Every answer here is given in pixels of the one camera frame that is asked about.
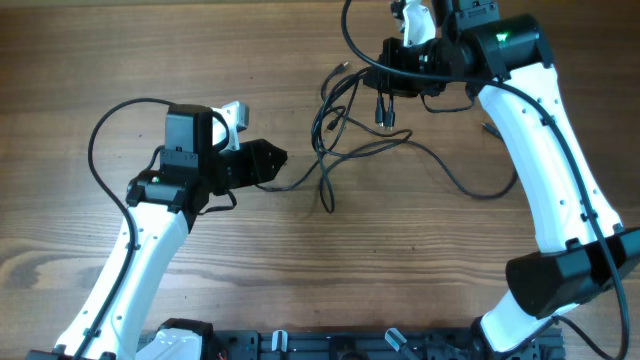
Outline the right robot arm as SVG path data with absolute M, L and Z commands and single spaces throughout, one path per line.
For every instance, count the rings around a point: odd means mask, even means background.
M 494 1 L 394 1 L 390 11 L 401 37 L 372 61 L 371 86 L 427 97 L 463 83 L 496 125 L 529 202 L 538 249 L 507 263 L 507 293 L 475 322 L 485 356 L 514 354 L 611 290 L 624 358 L 631 333 L 622 280 L 639 263 L 639 233 L 623 225 L 588 167 L 539 22 L 504 18 Z

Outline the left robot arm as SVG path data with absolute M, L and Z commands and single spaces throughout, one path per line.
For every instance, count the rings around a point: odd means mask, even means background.
M 165 140 L 116 206 L 123 223 L 81 311 L 50 351 L 30 359 L 225 359 L 210 323 L 172 318 L 145 346 L 139 338 L 160 281 L 212 196 L 273 180 L 285 150 L 264 139 L 241 143 L 248 107 L 168 102 Z

